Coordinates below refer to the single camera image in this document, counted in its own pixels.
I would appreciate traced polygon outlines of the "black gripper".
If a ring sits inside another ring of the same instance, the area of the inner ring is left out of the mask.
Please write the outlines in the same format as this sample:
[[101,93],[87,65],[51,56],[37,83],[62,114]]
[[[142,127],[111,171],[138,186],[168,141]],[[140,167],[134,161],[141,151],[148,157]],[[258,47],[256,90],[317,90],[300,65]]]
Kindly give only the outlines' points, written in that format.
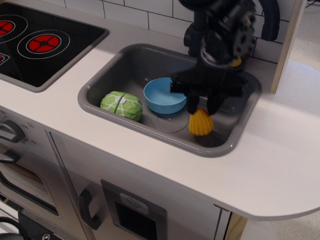
[[170,92],[187,96],[186,107],[190,114],[198,108],[199,97],[207,98],[207,112],[215,114],[228,97],[241,97],[248,80],[233,70],[209,67],[202,61],[190,69],[171,75]]

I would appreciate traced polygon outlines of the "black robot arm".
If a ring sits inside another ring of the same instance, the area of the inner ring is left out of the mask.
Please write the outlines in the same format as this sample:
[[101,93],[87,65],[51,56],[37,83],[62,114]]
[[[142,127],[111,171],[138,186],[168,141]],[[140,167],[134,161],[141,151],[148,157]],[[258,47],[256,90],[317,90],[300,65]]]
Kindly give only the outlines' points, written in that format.
[[244,78],[231,71],[234,60],[252,50],[255,4],[251,0],[182,0],[194,11],[194,30],[202,30],[194,68],[174,73],[170,90],[187,97],[187,111],[194,114],[200,97],[216,113],[228,97],[241,97]]

